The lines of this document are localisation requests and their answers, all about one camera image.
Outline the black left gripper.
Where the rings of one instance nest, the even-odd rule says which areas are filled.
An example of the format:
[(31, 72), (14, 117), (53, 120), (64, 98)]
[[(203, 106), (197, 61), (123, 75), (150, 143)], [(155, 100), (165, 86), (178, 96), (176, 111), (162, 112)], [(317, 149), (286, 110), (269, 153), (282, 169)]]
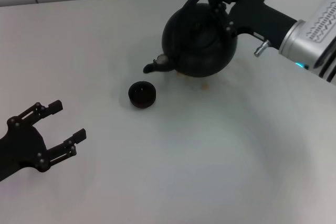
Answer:
[(37, 102), (23, 113), (7, 120), (8, 130), (1, 138), (1, 180), (26, 167), (45, 172), (49, 170), (49, 166), (77, 155), (76, 145), (87, 138), (85, 129), (47, 150), (42, 136), (32, 126), (62, 109), (60, 100), (48, 106)]

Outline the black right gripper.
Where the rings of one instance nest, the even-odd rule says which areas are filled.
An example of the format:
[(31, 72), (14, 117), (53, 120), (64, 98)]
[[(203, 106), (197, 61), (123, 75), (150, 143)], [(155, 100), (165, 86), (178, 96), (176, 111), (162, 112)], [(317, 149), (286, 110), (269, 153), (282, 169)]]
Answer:
[[(220, 28), (228, 35), (233, 35), (233, 22), (238, 35), (258, 34), (261, 40), (267, 40), (270, 46), (279, 49), (286, 34), (297, 22), (295, 19), (269, 7), (265, 0), (208, 0), (214, 6), (214, 15)], [(226, 5), (234, 3), (228, 14)]]

